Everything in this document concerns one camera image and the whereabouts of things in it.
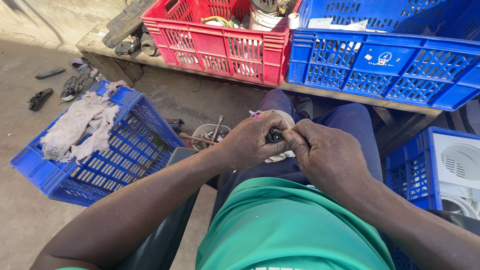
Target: left hand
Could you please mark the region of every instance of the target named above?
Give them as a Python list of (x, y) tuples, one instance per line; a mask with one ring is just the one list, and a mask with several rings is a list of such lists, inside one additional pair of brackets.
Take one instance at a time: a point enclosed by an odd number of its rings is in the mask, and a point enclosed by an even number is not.
[(226, 162), (231, 170), (251, 168), (287, 150), (288, 144), (284, 139), (276, 143), (265, 142), (265, 136), (272, 126), (279, 126), (282, 130), (287, 128), (285, 120), (278, 113), (268, 114), (261, 119), (247, 118), (208, 150), (218, 151), (218, 158)]

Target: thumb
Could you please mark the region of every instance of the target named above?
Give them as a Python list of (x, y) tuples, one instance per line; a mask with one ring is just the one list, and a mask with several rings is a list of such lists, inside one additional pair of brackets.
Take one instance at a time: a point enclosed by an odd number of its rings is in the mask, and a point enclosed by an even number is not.
[(310, 146), (305, 138), (291, 129), (283, 132), (283, 137), (297, 157), (297, 160), (305, 160), (309, 158)]

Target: hand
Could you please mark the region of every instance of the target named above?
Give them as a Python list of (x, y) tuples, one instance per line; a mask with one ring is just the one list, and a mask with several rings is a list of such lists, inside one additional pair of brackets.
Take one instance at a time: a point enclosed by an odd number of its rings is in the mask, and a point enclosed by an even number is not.
[(221, 142), (208, 148), (219, 151), (221, 157), (231, 170), (253, 167), (267, 158), (286, 151), (287, 142), (266, 143), (265, 136), (272, 126), (287, 128), (284, 119), (277, 113), (263, 118), (247, 118), (240, 122)]
[(302, 173), (337, 202), (344, 204), (346, 199), (380, 183), (368, 172), (360, 143), (350, 133), (303, 119), (284, 131), (283, 137)]

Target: right hand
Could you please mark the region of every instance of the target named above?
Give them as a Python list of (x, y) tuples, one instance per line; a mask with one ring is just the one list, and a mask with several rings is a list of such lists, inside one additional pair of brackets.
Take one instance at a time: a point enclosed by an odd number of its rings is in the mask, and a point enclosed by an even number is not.
[(341, 204), (380, 183), (368, 172), (360, 143), (350, 133), (303, 119), (283, 137), (308, 180)]

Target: wooden bench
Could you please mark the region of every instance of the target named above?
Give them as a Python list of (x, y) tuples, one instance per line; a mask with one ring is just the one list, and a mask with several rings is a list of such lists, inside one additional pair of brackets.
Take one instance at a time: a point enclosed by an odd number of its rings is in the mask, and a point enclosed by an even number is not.
[[(226, 78), (207, 73), (187, 70), (167, 65), (161, 56), (150, 57), (141, 50), (132, 55), (115, 55), (113, 49), (107, 48), (102, 43), (101, 33), (108, 33), (107, 22), (102, 21), (95, 26), (76, 44), (78, 50), (99, 69), (109, 81), (124, 80), (129, 86), (133, 86), (143, 75), (141, 64), (166, 68), (178, 72), (186, 72), (211, 77), (213, 80), (227, 80), (232, 84), (248, 84), (252, 88), (265, 89), (265, 85), (258, 85), (232, 78)], [(311, 88), (306, 86), (292, 85), (283, 82), (278, 88), (296, 93), (309, 94), (327, 98), (335, 98), (372, 105), (374, 110), (383, 120), (384, 125), (376, 130), (375, 138), (382, 160), (390, 152), (410, 140), (418, 132), (430, 124), (442, 111), (394, 101), (377, 98), (362, 97), (342, 92)], [(401, 110), (404, 113), (393, 116), (390, 109)]]

